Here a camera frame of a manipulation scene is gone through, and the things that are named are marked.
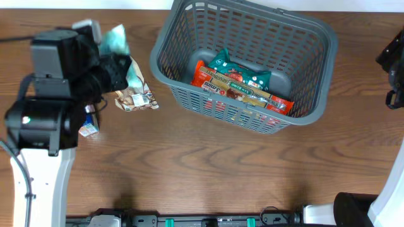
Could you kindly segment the orange yellow spaghetti packet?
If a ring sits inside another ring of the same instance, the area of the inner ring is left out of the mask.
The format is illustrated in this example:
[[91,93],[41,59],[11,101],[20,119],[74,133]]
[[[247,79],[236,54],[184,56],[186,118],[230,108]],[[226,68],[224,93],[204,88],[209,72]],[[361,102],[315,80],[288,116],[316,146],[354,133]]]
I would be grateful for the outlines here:
[[206,91],[263,107],[283,115],[286,115],[294,105],[294,102],[261,91],[212,68],[206,67],[203,61],[198,61],[196,64],[191,84]]

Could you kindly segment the teal small snack packet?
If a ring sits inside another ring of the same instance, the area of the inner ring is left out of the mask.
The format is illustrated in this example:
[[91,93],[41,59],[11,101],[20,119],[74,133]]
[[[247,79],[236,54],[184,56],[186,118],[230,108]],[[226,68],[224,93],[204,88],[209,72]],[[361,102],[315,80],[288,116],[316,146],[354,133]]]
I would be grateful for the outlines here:
[[129,55],[130,49],[126,40],[126,31],[123,25],[118,25],[106,32],[98,45],[100,55],[122,54]]

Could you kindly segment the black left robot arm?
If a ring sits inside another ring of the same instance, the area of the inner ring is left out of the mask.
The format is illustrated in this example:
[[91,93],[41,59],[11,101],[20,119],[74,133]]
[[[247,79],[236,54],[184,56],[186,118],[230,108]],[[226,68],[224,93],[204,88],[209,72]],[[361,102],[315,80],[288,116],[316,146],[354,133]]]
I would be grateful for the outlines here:
[[86,106],[127,88],[131,58],[101,54],[97,25],[56,28],[31,37],[33,72],[5,114],[15,183],[15,226],[64,226],[67,189]]

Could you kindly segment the blue carton box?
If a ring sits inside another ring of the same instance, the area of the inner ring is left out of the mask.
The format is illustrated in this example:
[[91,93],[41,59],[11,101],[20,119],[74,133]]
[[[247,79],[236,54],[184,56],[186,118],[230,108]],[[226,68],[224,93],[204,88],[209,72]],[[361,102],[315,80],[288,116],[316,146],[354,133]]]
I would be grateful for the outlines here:
[[83,137],[88,137],[93,134],[99,132],[97,115],[95,113],[95,107],[93,105],[87,105],[85,107],[86,111],[86,119],[81,128],[79,129],[79,133]]

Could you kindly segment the green Nescafe coffee bag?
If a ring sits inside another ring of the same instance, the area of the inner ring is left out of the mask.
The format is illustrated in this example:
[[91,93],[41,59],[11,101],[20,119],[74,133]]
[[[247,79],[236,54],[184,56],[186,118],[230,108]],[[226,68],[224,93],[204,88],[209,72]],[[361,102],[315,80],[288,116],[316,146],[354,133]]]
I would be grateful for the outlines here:
[[255,72],[231,61],[228,49],[222,49],[208,64],[208,67],[236,81],[243,82],[262,91],[269,91],[271,72]]

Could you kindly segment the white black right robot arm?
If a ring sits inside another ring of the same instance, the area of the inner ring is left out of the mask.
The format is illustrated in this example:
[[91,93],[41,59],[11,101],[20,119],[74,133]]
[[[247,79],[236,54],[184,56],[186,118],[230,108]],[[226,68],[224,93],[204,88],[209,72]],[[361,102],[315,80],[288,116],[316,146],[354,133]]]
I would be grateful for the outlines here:
[[[376,62],[388,73],[391,86],[385,105],[391,110],[403,108],[403,31],[376,57]],[[296,226],[403,226],[403,147],[379,195],[340,192],[331,204],[304,206],[290,223]]]

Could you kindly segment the beige brown snack pouch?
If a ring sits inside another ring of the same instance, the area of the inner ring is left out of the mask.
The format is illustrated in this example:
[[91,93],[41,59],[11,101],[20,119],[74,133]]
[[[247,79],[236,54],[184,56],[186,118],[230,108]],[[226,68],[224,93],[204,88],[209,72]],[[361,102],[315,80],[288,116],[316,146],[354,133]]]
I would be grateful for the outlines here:
[[131,59],[132,63],[128,70],[128,87],[124,90],[115,91],[115,105],[125,112],[145,109],[158,109],[158,103],[147,85],[138,63]]

